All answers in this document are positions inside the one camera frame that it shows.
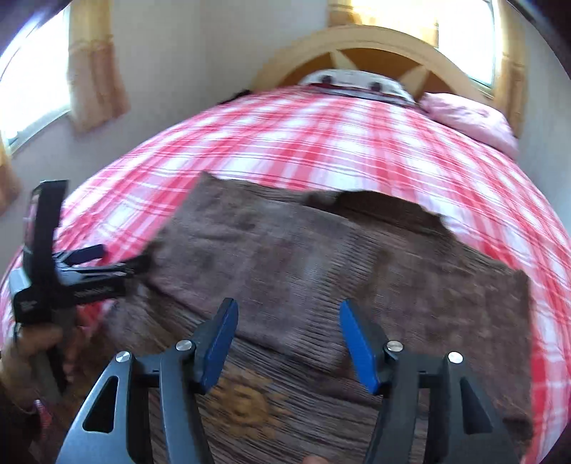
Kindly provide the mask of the person's left hand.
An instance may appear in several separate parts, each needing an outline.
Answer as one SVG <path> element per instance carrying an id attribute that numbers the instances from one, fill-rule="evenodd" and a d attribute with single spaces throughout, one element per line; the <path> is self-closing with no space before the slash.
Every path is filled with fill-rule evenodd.
<path id="1" fill-rule="evenodd" d="M 12 326 L 12 334 L 1 352 L 1 384 L 8 398 L 22 410 L 29 410 L 44 395 L 32 359 L 63 339 L 62 328 L 53 324 Z"/>

